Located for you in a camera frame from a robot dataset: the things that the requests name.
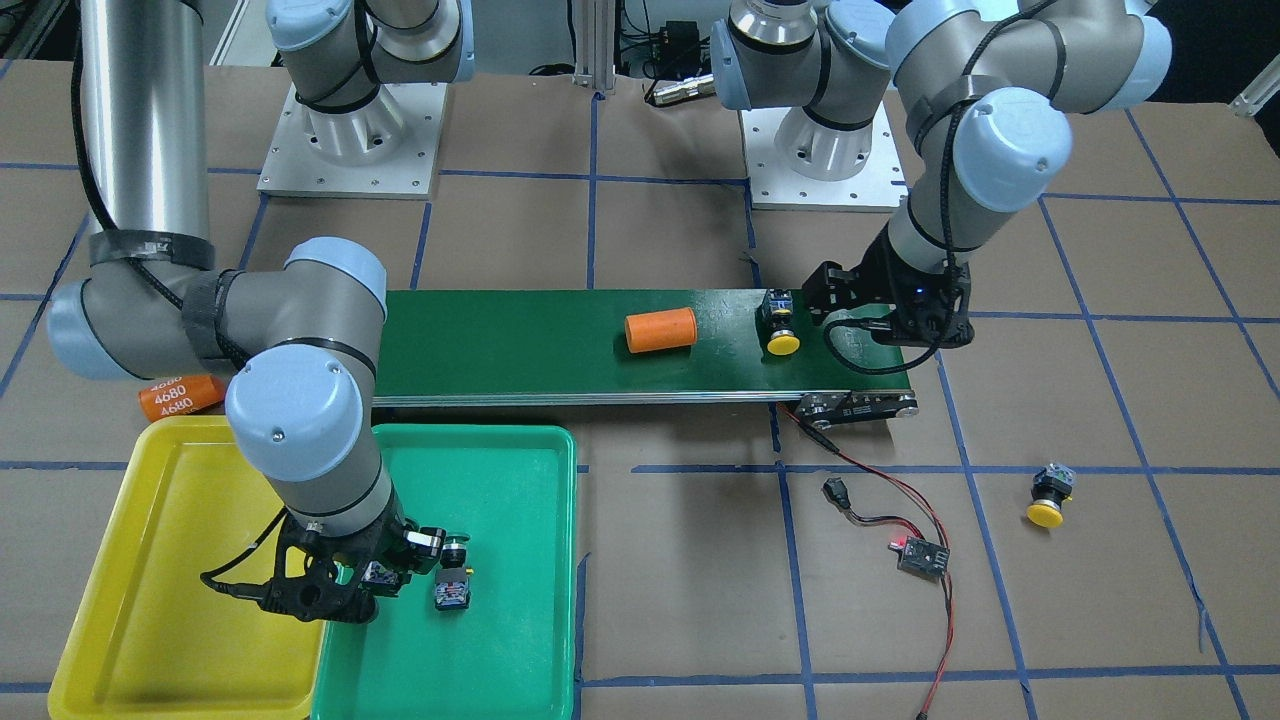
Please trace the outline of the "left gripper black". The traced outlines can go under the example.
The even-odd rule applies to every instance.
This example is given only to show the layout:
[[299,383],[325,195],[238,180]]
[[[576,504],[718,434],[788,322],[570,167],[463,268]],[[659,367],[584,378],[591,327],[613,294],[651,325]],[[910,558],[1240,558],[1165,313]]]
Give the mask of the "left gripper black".
[[[923,364],[938,348],[959,348],[974,340],[968,307],[972,275],[965,263],[952,263],[938,275],[920,272],[891,249],[888,231],[882,229],[861,263],[846,272],[840,264],[822,263],[803,283],[803,297],[814,325],[840,310],[868,304],[890,304],[882,318],[854,318],[831,322],[823,341],[847,369],[867,375],[908,372]],[[845,357],[832,340],[836,328],[869,331],[879,345],[924,347],[918,359],[886,368],[868,368]]]

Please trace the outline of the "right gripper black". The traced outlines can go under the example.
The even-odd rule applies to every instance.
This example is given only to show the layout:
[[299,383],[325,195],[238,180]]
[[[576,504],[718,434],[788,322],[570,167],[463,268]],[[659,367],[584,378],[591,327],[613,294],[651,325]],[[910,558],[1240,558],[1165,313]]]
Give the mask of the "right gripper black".
[[[273,577],[261,584],[225,583],[218,575],[246,560],[276,527]],[[218,593],[255,602],[266,612],[289,615],[303,623],[328,620],[365,624],[378,614],[376,596],[360,588],[371,561],[404,574],[429,574],[439,561],[445,529],[420,527],[392,505],[362,530],[329,537],[315,521],[301,524],[283,507],[259,538],[229,562],[200,575]]]

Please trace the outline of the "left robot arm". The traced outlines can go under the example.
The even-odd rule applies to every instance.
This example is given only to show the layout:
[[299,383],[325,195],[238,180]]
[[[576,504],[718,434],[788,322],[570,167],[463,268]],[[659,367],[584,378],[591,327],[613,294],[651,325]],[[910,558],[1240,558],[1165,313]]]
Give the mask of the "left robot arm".
[[822,264],[803,292],[823,341],[860,328],[931,356],[968,345],[969,258],[1068,163],[1071,113],[1135,106],[1164,82],[1172,36],[1123,1],[733,1],[709,40],[733,110],[786,111],[772,152],[835,183],[874,143],[884,91],[906,110],[925,169],[864,259]]

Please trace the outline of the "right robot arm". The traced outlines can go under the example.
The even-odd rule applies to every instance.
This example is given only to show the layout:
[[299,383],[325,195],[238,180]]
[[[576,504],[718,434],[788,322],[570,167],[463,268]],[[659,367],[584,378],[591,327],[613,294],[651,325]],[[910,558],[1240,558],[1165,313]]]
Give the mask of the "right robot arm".
[[378,600],[452,560],[404,515],[371,428],[387,272],[316,237],[279,272],[215,268],[209,241],[204,23],[197,1],[84,1],[70,88],[97,229],[90,277],[54,293],[47,336],[90,379],[230,379],[239,451],[283,507],[273,575],[205,585],[302,621],[370,623]]

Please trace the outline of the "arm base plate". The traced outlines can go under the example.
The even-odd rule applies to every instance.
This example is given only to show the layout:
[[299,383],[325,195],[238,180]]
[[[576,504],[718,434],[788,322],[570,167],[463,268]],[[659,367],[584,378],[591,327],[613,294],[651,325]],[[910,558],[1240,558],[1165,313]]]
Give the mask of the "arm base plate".
[[428,200],[449,85],[384,85],[365,108],[324,114],[289,91],[257,188],[280,197]]
[[908,195],[883,106],[855,131],[819,126],[801,108],[739,117],[756,210],[892,211]]

